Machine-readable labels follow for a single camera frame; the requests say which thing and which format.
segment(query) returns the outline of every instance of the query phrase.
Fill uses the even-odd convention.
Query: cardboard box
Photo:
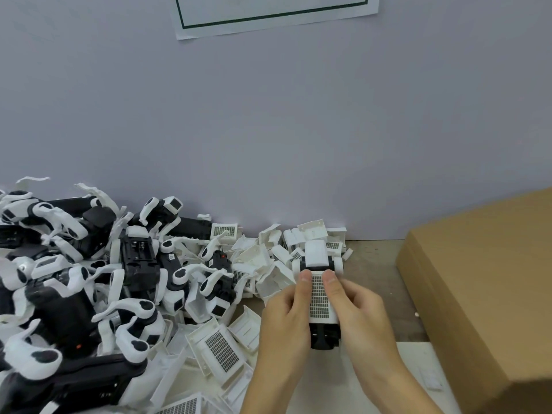
[[[397,266],[465,414],[552,413],[552,189],[413,229]]]

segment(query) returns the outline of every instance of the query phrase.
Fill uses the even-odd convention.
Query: forearm
[[[406,367],[386,380],[379,380],[370,387],[363,386],[363,389],[382,414],[442,414]]]
[[[240,414],[285,414],[294,387],[289,379],[270,377],[267,369],[255,369]]]

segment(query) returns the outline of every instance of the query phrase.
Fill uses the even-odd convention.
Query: white paper sign
[[[177,39],[377,13],[379,0],[169,0]]]

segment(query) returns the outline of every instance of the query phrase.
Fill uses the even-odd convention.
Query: green border
[[[315,13],[315,12],[325,12],[327,10],[337,10],[337,9],[344,9],[347,7],[357,7],[360,5],[367,5],[368,0],[364,0],[361,3],[353,3],[353,4],[342,4],[342,5],[335,5],[331,7],[321,7],[318,9],[308,9],[308,10],[300,10],[300,11],[291,11],[289,13],[278,13],[278,14],[268,14],[266,16],[255,16],[255,17],[249,17],[245,19],[234,19],[234,20],[222,20],[222,21],[214,21],[212,23],[201,23],[199,25],[190,25],[185,26],[184,20],[182,19],[182,12],[180,11],[180,3],[178,3],[178,0],[176,0],[176,7],[178,8],[178,15],[180,16],[180,23],[182,24],[182,29],[191,29],[195,27],[207,27],[207,26],[217,26],[217,25],[227,25],[229,23],[240,23],[242,21],[251,21],[251,20],[262,20],[262,19],[272,19],[276,17],[283,17],[283,16],[294,16],[296,14],[303,14],[303,13]]]

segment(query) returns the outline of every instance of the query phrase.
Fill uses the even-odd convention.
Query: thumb
[[[310,270],[299,273],[299,280],[295,286],[292,311],[304,314],[308,318],[311,293],[313,292],[313,274]]]
[[[335,309],[337,317],[341,319],[346,312],[354,308],[353,303],[345,294],[341,282],[333,271],[326,270],[322,274],[322,282],[324,283],[324,289],[326,290],[330,304]]]

